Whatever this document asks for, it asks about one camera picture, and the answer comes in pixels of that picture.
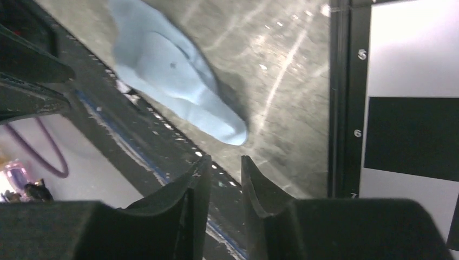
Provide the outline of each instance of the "printed number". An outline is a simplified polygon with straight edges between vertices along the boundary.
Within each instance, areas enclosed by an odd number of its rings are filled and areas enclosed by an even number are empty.
[[[357,56],[358,56],[359,59],[361,59],[361,60],[366,60],[366,50],[360,49]]]
[[[354,130],[354,135],[355,135],[356,137],[362,137],[362,131],[360,131],[360,130]]]

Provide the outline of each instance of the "black panel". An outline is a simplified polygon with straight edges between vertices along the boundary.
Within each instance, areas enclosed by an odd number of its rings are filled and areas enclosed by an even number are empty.
[[[371,7],[351,10],[343,197],[358,197],[365,117]]]
[[[370,98],[365,167],[459,181],[459,99]]]
[[[349,41],[349,1],[332,0],[341,11],[331,13],[330,35],[330,116],[328,196],[343,193],[344,139],[346,121],[347,51]]]
[[[457,197],[456,209],[454,209],[453,222],[451,223],[446,245],[449,249],[459,251],[459,196]]]

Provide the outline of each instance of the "black rectangle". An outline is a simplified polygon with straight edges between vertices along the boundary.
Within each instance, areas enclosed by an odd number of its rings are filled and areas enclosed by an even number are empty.
[[[371,7],[351,10],[343,167],[343,197],[350,198],[358,197],[360,185],[370,23]]]
[[[364,165],[459,181],[459,99],[371,97]]]
[[[457,197],[456,209],[454,209],[453,222],[449,229],[446,245],[449,249],[459,251],[459,196]]]

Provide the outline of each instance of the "light blue cloth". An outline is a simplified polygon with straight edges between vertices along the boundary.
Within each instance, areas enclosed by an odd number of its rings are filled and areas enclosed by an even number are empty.
[[[221,142],[242,145],[247,126],[219,98],[194,44],[142,0],[110,0],[109,6],[119,30],[113,49],[119,79]]]

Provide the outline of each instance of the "purple cable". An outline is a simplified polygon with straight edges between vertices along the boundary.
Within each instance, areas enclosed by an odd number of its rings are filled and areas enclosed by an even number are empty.
[[[45,135],[46,139],[48,139],[49,143],[53,147],[54,152],[57,154],[57,157],[59,158],[59,161],[61,162],[63,171],[59,171],[58,169],[54,168],[53,165],[51,165],[49,162],[47,162],[41,155],[37,153],[25,140],[22,138],[22,136],[10,125],[9,123],[5,124],[6,130],[8,133],[13,137],[13,139],[16,140],[16,142],[22,146],[24,150],[27,151],[27,153],[30,154],[35,160],[37,160],[46,170],[54,174],[55,176],[59,178],[67,178],[69,176],[69,166],[67,165],[67,162],[65,161],[64,155],[62,155],[61,150],[59,147],[57,147],[56,142],[54,142],[54,139],[51,137],[49,134],[48,130],[44,126],[42,120],[40,118],[35,118],[37,121],[38,125],[40,126],[43,134]]]

